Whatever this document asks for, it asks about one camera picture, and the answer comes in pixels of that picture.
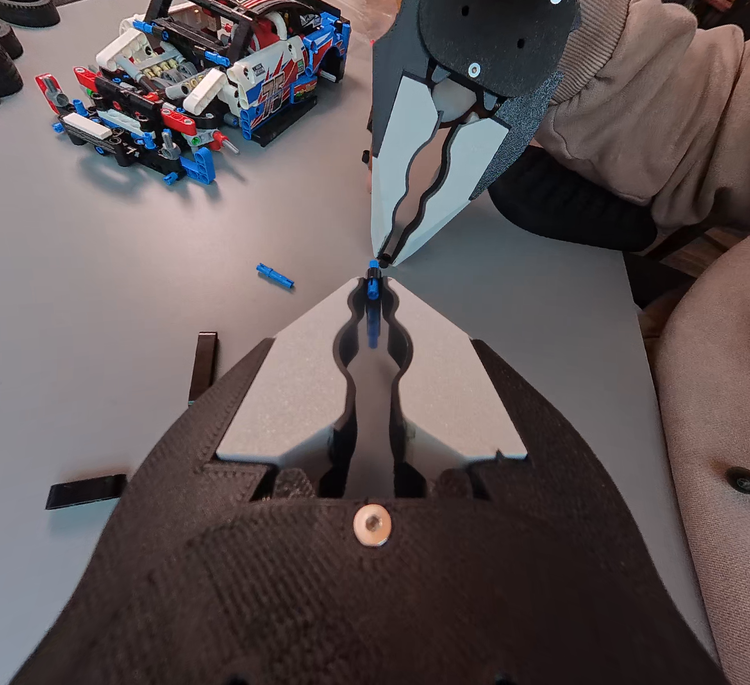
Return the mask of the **blue connector pin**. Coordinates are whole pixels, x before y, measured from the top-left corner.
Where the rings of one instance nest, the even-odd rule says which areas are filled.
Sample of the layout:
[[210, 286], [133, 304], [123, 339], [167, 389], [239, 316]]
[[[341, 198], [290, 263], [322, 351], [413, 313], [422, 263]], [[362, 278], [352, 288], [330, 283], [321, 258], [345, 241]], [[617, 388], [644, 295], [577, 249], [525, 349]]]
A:
[[291, 291], [295, 287], [295, 282], [291, 278], [286, 277], [284, 274], [277, 272], [263, 263], [258, 263], [256, 271], [260, 277], [284, 287], [288, 291]]
[[380, 338], [382, 278], [379, 282], [369, 283], [366, 279], [365, 281], [368, 347], [371, 350], [375, 350]]

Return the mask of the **person's right forearm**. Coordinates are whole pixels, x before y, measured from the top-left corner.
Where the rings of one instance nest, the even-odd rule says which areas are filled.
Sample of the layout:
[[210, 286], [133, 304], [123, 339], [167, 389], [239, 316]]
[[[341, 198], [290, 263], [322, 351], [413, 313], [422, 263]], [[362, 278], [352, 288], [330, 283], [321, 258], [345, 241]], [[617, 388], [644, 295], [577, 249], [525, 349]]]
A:
[[666, 230], [748, 230], [749, 44], [661, 0], [578, 0], [535, 139]]

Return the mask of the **grey desk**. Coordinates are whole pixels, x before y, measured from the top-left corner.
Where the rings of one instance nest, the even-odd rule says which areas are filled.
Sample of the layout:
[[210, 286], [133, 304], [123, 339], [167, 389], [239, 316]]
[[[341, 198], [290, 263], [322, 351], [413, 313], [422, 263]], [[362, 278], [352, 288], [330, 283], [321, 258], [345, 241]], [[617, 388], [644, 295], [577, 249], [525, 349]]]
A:
[[[52, 129], [34, 78], [79, 96], [120, 20], [149, 0], [83, 0], [16, 28], [24, 89], [2, 101], [1, 677], [69, 600], [116, 501], [47, 511], [51, 484], [132, 475], [185, 411], [198, 334], [218, 375], [371, 257], [371, 51], [354, 35], [341, 84], [267, 148], [230, 131], [210, 186], [165, 186]], [[288, 291], [256, 271], [295, 282]], [[713, 656], [673, 491], [637, 310], [619, 252], [547, 240], [485, 194], [392, 273], [506, 360], [608, 469], [675, 605]]]

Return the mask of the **short black brick beam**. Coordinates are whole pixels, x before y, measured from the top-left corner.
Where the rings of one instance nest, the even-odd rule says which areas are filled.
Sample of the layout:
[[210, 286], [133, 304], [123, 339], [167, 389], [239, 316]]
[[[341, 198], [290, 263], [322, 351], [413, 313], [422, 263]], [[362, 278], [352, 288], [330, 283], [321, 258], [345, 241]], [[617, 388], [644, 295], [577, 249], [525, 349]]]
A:
[[109, 474], [53, 484], [45, 510], [60, 510], [90, 503], [119, 499], [127, 486], [127, 474]]

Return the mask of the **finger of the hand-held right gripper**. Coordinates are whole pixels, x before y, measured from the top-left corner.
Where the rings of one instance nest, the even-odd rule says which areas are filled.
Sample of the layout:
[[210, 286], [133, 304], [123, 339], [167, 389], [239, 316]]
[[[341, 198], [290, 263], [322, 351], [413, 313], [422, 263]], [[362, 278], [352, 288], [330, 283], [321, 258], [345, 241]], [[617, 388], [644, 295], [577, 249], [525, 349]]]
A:
[[399, 265], [423, 247], [469, 204], [508, 134], [509, 128], [494, 118], [481, 118], [452, 130], [443, 146], [436, 181], [420, 197], [415, 219], [390, 254], [391, 265]]
[[370, 233], [376, 257], [386, 251], [396, 211], [408, 193], [411, 164], [435, 136], [442, 116], [426, 84], [401, 78], [380, 152], [373, 156]]

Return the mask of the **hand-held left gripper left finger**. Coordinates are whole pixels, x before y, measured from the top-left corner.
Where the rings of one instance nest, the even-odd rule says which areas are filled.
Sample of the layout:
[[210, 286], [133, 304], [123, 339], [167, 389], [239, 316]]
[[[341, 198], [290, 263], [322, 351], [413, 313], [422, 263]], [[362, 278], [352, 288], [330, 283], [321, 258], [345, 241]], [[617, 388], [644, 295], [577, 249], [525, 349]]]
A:
[[350, 365], [363, 317], [364, 279], [352, 278], [276, 334], [217, 459], [299, 468], [320, 497], [344, 496], [358, 439]]

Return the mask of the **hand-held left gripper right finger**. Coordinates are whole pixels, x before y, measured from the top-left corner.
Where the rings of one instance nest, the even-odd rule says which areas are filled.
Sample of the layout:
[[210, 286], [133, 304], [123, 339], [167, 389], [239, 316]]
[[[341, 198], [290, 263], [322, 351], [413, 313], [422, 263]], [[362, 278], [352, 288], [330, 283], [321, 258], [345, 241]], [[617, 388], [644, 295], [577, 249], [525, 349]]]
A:
[[389, 414], [396, 494], [426, 494], [448, 470], [527, 458], [467, 333], [393, 278], [383, 280], [381, 313], [397, 366]]

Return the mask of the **toy brick race car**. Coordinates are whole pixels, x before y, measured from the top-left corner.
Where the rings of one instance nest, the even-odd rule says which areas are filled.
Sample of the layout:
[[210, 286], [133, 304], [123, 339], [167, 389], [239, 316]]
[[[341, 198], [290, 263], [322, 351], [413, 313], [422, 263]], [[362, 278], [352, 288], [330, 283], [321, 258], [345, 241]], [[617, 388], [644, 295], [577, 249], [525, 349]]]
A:
[[323, 0], [151, 0], [96, 65], [73, 69], [82, 99], [36, 77], [54, 129], [171, 186], [215, 178], [222, 127], [267, 146], [314, 108], [321, 78], [344, 75], [351, 24]]

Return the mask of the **person's torso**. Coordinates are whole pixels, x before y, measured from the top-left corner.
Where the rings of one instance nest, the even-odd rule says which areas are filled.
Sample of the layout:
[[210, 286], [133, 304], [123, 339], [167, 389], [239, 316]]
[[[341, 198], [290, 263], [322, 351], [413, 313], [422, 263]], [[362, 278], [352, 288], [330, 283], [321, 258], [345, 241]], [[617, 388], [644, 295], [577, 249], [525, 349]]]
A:
[[749, 239], [706, 269], [665, 325], [655, 380], [682, 523], [721, 667], [749, 683]]

